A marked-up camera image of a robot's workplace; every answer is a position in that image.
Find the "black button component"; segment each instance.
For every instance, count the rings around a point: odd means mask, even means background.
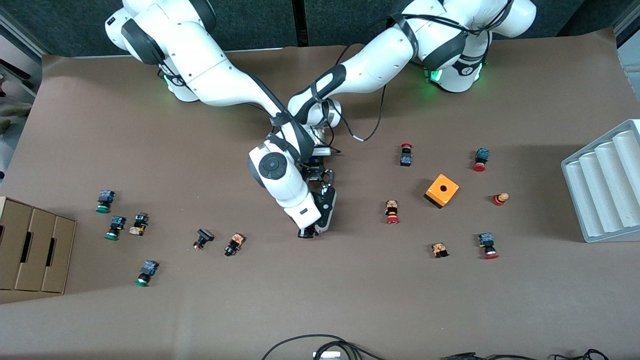
[[[270,180],[278,180],[287,172],[287,158],[279,152],[272,152],[260,160],[260,175]]]

